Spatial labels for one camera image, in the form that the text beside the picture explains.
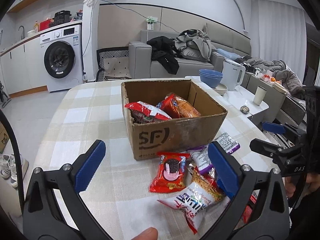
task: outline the blue bowl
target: blue bowl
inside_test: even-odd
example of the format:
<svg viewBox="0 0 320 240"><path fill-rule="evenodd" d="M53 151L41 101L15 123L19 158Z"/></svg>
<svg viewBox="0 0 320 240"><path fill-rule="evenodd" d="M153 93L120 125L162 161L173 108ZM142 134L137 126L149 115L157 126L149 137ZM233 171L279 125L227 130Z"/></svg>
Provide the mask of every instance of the blue bowl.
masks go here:
<svg viewBox="0 0 320 240"><path fill-rule="evenodd" d="M211 88L216 88L220 84L221 79L222 77L207 76L200 73L201 82L207 84Z"/></svg>
<svg viewBox="0 0 320 240"><path fill-rule="evenodd" d="M214 77L222 77L222 73L219 71L211 70L211 69L200 69L199 70L200 74L204 74L207 76L214 76Z"/></svg>

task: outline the electric kettle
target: electric kettle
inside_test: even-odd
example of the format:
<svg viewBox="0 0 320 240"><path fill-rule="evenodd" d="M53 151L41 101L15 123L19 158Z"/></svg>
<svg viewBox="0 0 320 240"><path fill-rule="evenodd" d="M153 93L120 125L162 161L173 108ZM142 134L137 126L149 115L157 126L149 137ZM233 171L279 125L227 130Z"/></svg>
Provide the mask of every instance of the electric kettle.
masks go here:
<svg viewBox="0 0 320 240"><path fill-rule="evenodd" d="M220 83L226 85L229 91L234 91L237 85L242 84L244 73L245 66L240 65L231 59L225 58L222 70L223 78Z"/></svg>

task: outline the white table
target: white table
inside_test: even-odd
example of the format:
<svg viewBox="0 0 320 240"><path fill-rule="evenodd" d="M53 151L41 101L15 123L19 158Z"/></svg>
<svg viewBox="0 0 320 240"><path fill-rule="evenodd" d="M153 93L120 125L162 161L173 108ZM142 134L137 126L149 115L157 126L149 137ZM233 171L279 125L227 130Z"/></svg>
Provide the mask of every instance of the white table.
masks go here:
<svg viewBox="0 0 320 240"><path fill-rule="evenodd" d="M227 199L206 211L196 235L182 212L157 201L175 193L157 194L148 190L157 174L159 158L143 161L133 158L122 113L122 82L86 83L70 89L56 110L30 169L59 169L65 163L73 163L96 139L103 140L106 155L80 196L108 234L113 239L130 240L146 228L155 227L162 240L198 240L223 212ZM227 132L239 142L241 147L233 153L234 158L256 171L269 172L276 167L272 159L250 150L254 138L269 142L265 135L216 91L200 81L196 84L228 111L216 136ZM55 195L68 225L76 228L60 192L55 191Z"/></svg>
<svg viewBox="0 0 320 240"><path fill-rule="evenodd" d="M201 82L200 77L198 76L186 76L186 78L192 78L194 80ZM262 101L260 106L257 106L256 104L254 104L252 102L254 98L254 94L252 94L250 91L248 91L242 86L236 86L234 91L227 91L224 95L222 95L222 97L239 111L241 106L249 107L249 110L250 110L249 113L244 115L249 119L252 119L253 116L257 117L254 119L255 124L258 122L258 120L261 121L263 119L262 112L266 111L269 108L268 104L265 103L264 101Z"/></svg>

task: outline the white sneaker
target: white sneaker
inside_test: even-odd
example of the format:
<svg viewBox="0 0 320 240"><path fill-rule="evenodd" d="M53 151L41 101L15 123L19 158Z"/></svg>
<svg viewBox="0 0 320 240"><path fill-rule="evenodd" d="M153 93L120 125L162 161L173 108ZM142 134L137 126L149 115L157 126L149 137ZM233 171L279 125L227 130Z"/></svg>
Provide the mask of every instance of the white sneaker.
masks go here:
<svg viewBox="0 0 320 240"><path fill-rule="evenodd" d="M7 179L11 175L11 170L9 169L9 155L0 154L0 176Z"/></svg>
<svg viewBox="0 0 320 240"><path fill-rule="evenodd" d="M21 166L22 166L22 179L27 172L29 162L20 155ZM17 179L17 169L16 169L16 161L14 159L14 155L10 155L9 157L9 169L11 170L11 179L10 183L13 188L18 187L18 179Z"/></svg>

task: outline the metal screw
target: metal screw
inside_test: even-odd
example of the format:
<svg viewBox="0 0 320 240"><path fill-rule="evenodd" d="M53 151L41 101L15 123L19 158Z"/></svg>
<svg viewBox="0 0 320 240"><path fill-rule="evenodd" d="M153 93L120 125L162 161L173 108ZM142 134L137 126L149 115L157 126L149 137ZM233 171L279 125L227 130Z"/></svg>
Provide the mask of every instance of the metal screw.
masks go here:
<svg viewBox="0 0 320 240"><path fill-rule="evenodd" d="M251 170L251 167L250 167L248 164L244 164L244 165L242 166L242 169L243 169L244 171L249 171L249 170Z"/></svg>
<svg viewBox="0 0 320 240"><path fill-rule="evenodd" d="M33 172L34 172L35 174L39 173L40 171L41 171L41 168L40 168L40 167L36 167L36 168L33 170Z"/></svg>
<svg viewBox="0 0 320 240"><path fill-rule="evenodd" d="M272 172L273 172L274 174L279 174L279 173L280 173L280 169L279 169L279 168L273 168L273 169L272 169Z"/></svg>
<svg viewBox="0 0 320 240"><path fill-rule="evenodd" d="M68 171L68 170L71 169L71 165L70 165L69 163L67 163L67 164L65 164L65 165L62 166L62 169L63 169L64 171Z"/></svg>

